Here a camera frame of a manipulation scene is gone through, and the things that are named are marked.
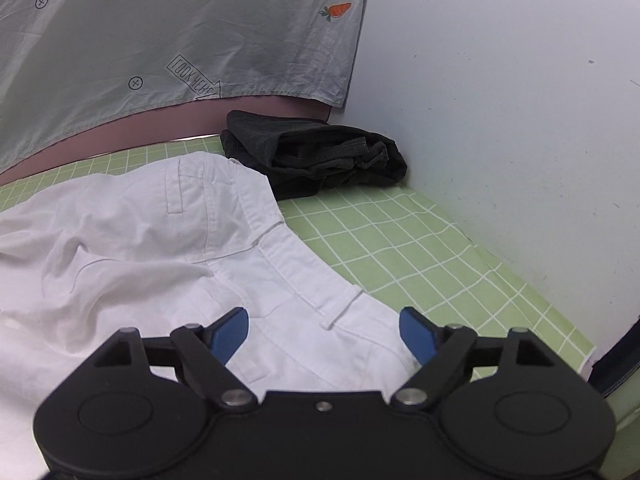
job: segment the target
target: screw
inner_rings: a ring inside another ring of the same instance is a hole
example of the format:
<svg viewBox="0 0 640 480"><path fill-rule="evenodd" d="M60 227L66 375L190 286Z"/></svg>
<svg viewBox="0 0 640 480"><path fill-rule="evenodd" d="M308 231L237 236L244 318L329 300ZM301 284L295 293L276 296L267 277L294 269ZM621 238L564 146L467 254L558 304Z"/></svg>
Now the screw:
<svg viewBox="0 0 640 480"><path fill-rule="evenodd" d="M246 406L252 400L253 396L247 390L227 390L222 394L222 402L227 406L237 408L239 406Z"/></svg>
<svg viewBox="0 0 640 480"><path fill-rule="evenodd" d="M429 396L419 388L403 388L396 392L396 400L405 406L417 406L428 398Z"/></svg>
<svg viewBox="0 0 640 480"><path fill-rule="evenodd" d="M316 410L318 410L319 412L328 412L330 409L332 409L332 407L332 403L327 402L326 400L316 402Z"/></svg>

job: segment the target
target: white wall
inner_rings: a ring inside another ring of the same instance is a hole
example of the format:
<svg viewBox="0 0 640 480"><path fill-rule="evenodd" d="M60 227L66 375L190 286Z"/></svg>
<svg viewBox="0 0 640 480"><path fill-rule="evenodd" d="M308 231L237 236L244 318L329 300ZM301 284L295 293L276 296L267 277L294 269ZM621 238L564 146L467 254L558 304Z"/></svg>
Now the white wall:
<svg viewBox="0 0 640 480"><path fill-rule="evenodd" d="M394 138L600 352L638 318L640 0L368 0L331 121Z"/></svg>

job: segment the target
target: green checkered tablecloth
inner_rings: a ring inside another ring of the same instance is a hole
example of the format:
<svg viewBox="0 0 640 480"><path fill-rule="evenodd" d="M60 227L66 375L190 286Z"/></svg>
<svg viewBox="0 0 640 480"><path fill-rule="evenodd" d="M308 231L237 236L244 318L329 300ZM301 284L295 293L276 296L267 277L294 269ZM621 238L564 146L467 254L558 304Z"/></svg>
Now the green checkered tablecloth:
<svg viewBox="0 0 640 480"><path fill-rule="evenodd" d="M70 178L122 174L196 151L223 153L218 137L206 137L81 160L0 187L0 211ZM593 351L533 288L407 187L345 187L286 200L280 208L287 225L329 266L395 310L411 305L439 325L463 323L484 336L526 326L575 369ZM490 372L476 370L476 377Z"/></svg>

